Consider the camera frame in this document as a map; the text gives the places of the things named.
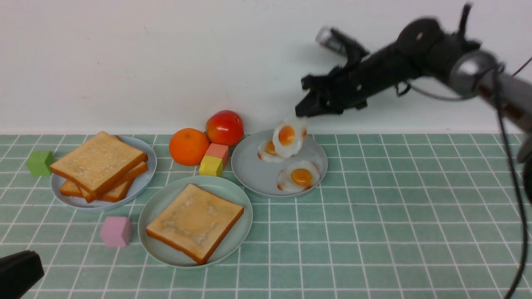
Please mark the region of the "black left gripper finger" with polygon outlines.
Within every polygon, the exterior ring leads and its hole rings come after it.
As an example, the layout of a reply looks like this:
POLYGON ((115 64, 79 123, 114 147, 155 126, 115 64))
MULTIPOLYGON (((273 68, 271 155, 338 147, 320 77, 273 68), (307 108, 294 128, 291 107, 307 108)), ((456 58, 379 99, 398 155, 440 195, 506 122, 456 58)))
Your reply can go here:
POLYGON ((0 259, 0 297, 20 299, 42 277, 45 271, 38 253, 23 250, 0 259))

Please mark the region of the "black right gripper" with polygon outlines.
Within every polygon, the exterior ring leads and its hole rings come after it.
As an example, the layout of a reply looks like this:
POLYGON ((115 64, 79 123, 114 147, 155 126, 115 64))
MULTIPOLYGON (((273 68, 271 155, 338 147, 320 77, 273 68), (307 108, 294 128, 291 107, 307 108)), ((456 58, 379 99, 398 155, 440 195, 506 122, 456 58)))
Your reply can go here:
POLYGON ((362 109, 369 97, 414 78, 416 67, 412 61, 390 44, 360 63, 334 67, 328 74, 303 77, 302 89, 308 93, 295 106, 295 115, 310 118, 362 109))

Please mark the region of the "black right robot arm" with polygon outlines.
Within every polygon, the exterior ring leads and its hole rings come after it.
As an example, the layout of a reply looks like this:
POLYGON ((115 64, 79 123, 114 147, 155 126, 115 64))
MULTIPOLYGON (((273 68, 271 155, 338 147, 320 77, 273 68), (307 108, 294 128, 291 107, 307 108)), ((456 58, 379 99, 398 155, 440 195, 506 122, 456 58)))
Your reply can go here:
POLYGON ((422 76, 429 76, 458 94, 459 100, 483 98, 495 106, 501 100, 503 117, 528 138, 521 146, 517 161, 524 163, 524 189, 531 197, 531 84, 503 70, 480 43, 466 40, 465 23, 458 32, 445 33, 434 18, 409 23, 397 40, 374 53, 336 28, 324 27, 316 40, 326 49, 347 57, 347 63, 322 76, 307 75, 301 80, 307 95, 295 106, 297 117, 343 114, 361 110, 367 99, 390 87, 422 76))

